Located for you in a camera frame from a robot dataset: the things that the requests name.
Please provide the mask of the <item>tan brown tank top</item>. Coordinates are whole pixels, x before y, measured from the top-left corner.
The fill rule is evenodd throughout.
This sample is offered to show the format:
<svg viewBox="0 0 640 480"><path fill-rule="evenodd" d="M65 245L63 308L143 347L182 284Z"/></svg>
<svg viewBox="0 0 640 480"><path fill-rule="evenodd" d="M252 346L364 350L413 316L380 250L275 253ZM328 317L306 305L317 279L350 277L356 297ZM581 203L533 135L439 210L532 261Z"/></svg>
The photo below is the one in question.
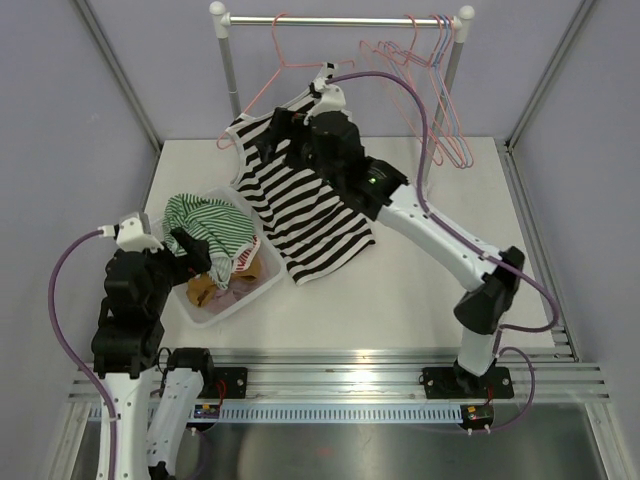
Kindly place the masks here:
<svg viewBox="0 0 640 480"><path fill-rule="evenodd" d="M227 290L222 290L207 273L201 274L188 281L186 296L191 304L200 308L229 295L238 299L240 294L250 291L258 283L262 269L260 258L255 257L245 270L231 274Z"/></svg>

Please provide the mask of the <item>green white striped tank top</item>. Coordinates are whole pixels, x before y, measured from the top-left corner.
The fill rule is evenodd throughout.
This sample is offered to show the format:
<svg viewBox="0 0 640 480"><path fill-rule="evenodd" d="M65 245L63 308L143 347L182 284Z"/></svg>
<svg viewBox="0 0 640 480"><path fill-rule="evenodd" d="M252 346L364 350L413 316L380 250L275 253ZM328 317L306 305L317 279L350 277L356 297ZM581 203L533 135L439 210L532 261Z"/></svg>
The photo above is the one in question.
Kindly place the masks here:
<svg viewBox="0 0 640 480"><path fill-rule="evenodd" d="M223 290L229 286L234 261L253 246L255 235L250 217L232 203L190 193L172 196L162 219L165 244L174 255L183 256L186 250L172 235L176 229L208 244L212 263L208 275Z"/></svg>

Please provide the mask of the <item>red white striped tank top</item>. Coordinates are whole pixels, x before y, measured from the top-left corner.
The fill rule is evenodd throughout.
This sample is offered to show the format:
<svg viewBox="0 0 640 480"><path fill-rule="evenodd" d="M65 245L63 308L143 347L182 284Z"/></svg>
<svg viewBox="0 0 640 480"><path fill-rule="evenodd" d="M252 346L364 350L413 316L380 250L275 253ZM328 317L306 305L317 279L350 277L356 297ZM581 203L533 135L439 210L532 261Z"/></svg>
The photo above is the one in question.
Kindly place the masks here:
<svg viewBox="0 0 640 480"><path fill-rule="evenodd" d="M236 256L232 263L232 272L239 273L246 271L253 262L254 257L257 255L261 246L261 240L258 235L253 236L253 241L250 247L242 251Z"/></svg>

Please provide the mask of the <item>black white striped tank top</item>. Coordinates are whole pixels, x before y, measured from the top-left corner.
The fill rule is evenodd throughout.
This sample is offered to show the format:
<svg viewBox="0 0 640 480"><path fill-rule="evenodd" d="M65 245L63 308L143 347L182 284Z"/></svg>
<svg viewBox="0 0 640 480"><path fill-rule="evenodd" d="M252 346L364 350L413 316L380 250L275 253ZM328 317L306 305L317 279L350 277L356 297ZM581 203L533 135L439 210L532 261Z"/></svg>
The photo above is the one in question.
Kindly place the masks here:
<svg viewBox="0 0 640 480"><path fill-rule="evenodd" d="M368 220L314 172L285 165L287 140L279 143L275 160L265 164L259 159L254 141L272 116L242 113L226 129L239 158L232 188L251 206L292 280L301 286L344 267L373 246L375 237Z"/></svg>

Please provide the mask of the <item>pink wire hanger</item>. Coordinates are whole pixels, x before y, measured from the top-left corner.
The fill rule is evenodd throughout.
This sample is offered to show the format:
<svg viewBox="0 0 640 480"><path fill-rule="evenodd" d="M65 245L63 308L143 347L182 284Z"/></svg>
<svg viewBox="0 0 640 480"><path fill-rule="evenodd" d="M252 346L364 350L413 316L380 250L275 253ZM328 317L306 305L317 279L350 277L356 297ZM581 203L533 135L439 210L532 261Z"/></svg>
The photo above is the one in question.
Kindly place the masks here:
<svg viewBox="0 0 640 480"><path fill-rule="evenodd" d="M441 139L441 142L452 156L452 158L450 158L449 156L444 155L443 163L445 161L449 161L458 169L468 169L474 165L473 154L471 153L468 143L462 134L461 122L451 95L450 82L446 79L446 74L443 72L444 61L447 59L451 60L453 58L456 40L460 38L467 29L461 19L455 16L446 17L450 20L453 32L449 34L449 45L447 51L440 60L440 76L442 79L437 81L436 90L432 89L437 95L435 112L433 114L436 115L437 120L441 121L441 127L444 133L439 134L439 137L447 136L447 139ZM426 71L419 70L415 65L411 66L411 70L412 75L414 71L426 73L432 88L429 75ZM434 147L431 146L431 141L428 142L428 147L433 150L432 153L438 154L438 151L434 151Z"/></svg>

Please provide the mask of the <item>light blue wire hanger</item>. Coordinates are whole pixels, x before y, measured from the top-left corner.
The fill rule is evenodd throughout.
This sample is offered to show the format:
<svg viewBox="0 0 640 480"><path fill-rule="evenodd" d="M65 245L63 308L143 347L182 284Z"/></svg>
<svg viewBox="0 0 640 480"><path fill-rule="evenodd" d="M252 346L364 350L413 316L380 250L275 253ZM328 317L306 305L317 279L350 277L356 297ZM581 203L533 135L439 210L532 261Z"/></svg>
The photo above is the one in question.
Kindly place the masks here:
<svg viewBox="0 0 640 480"><path fill-rule="evenodd" d="M436 94L435 112L431 115L429 136L417 134L416 137L427 146L435 164L441 165L444 161L449 161L458 169L474 166L474 157L462 133L461 121L452 98L461 53L474 18L475 9L471 6L462 7L454 16L433 15L431 19L437 27L438 38L426 57L415 53L416 38L411 40L407 48L390 40L379 44L391 71L409 85L416 85L413 78L415 69L426 72Z"/></svg>

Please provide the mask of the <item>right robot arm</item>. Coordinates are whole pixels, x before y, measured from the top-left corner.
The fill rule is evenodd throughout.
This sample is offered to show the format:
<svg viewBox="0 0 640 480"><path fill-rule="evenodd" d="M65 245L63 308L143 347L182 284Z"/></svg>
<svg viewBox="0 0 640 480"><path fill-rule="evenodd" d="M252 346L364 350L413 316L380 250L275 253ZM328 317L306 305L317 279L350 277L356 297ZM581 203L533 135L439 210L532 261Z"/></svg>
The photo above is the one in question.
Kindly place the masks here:
<svg viewBox="0 0 640 480"><path fill-rule="evenodd" d="M519 289L524 253L515 246L501 251L447 223L403 173L366 154L357 126L342 112L306 117L276 109L254 145L270 163L281 143L286 166L313 171L348 207L402 234L458 280L465 293L453 310L463 328L453 386L478 395L490 381L499 323Z"/></svg>

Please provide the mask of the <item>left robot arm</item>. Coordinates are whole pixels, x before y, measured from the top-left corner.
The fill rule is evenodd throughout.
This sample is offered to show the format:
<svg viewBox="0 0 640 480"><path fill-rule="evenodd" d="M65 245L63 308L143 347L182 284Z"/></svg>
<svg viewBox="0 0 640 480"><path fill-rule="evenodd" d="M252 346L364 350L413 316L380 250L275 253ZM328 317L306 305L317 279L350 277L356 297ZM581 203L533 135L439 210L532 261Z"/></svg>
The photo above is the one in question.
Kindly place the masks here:
<svg viewBox="0 0 640 480"><path fill-rule="evenodd" d="M164 390L148 413L153 375L164 336L161 315L169 293L211 265L204 241L175 228L183 249L117 250L105 268L105 298L91 342L103 399L98 475L113 479L173 479L188 415L197 398L215 388L208 350L175 349L165 367Z"/></svg>

